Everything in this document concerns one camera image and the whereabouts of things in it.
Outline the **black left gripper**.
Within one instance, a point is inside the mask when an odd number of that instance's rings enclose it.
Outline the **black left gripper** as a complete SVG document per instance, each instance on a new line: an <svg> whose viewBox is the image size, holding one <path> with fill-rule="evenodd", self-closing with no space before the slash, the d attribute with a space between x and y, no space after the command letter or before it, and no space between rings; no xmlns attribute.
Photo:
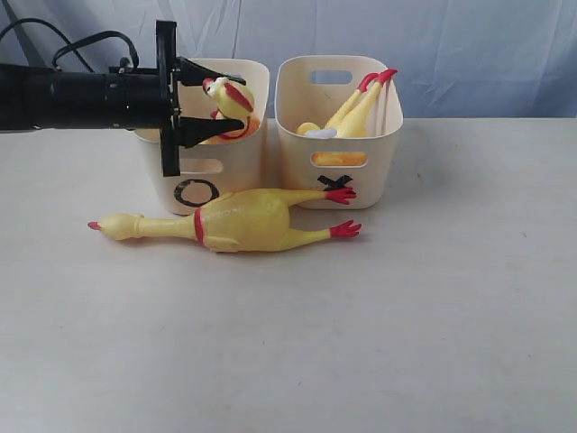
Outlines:
<svg viewBox="0 0 577 433"><path fill-rule="evenodd" d="M202 86L208 78L227 78L241 85L245 85L246 80L177 57L176 28L177 24L172 21L156 22L154 69L123 65L111 67L105 75L106 124L126 130L158 130L161 170L165 177L180 174L179 146L192 148L211 137L244 128L244 122L238 119L179 118L177 79L186 87Z"/></svg>

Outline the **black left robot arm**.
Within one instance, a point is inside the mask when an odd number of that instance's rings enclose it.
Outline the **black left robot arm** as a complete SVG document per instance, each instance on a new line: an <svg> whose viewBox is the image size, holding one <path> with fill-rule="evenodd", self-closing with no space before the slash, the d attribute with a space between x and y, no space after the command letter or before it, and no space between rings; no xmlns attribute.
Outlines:
<svg viewBox="0 0 577 433"><path fill-rule="evenodd" d="M181 114L179 85L201 86L220 73L176 53L176 23L156 22L156 65L142 68L130 44L128 58L105 73L65 72L2 64L1 130L156 129L166 177L178 176L179 150L244 128L242 119L195 118Z"/></svg>

